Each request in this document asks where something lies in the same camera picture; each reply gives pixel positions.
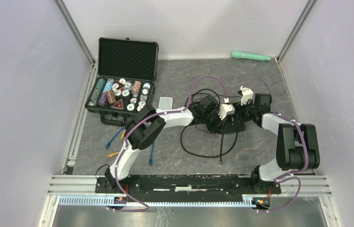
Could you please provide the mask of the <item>black router box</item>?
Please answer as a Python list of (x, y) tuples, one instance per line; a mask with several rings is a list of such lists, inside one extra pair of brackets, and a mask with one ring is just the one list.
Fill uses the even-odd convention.
[(235, 134), (246, 130), (245, 122), (239, 114), (228, 115), (222, 128), (225, 134)]

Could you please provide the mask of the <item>white network switch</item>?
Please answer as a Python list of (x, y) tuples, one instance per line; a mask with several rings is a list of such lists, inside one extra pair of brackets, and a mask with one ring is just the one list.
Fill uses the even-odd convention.
[(160, 97), (158, 108), (161, 110), (171, 110), (173, 108), (173, 98), (171, 97)]

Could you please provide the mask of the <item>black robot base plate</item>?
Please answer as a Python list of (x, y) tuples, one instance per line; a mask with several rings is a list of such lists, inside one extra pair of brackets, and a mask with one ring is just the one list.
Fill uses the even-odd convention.
[(127, 192), (141, 202), (239, 202), (243, 195), (278, 195), (273, 182), (252, 183), (248, 175), (129, 175), (110, 189), (105, 177), (96, 193)]

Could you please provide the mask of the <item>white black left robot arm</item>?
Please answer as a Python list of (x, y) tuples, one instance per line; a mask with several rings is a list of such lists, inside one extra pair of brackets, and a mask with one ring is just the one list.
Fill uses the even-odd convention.
[(211, 123), (217, 128), (234, 112), (234, 106), (228, 98), (220, 104), (211, 95), (198, 102), (188, 101), (186, 106), (177, 109), (144, 106), (125, 126), (120, 152), (114, 163), (105, 171), (107, 187), (115, 193), (124, 189), (124, 179), (129, 175), (138, 154), (152, 145), (164, 128)]

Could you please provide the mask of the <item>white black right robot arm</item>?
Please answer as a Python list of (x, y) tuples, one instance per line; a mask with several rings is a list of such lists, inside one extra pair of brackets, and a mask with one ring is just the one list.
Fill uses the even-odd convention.
[(243, 93), (235, 108), (244, 120), (253, 121), (277, 136), (275, 158), (251, 173), (252, 191), (262, 193), (269, 182), (319, 167), (319, 144), (313, 124), (298, 123), (273, 112), (270, 94)]

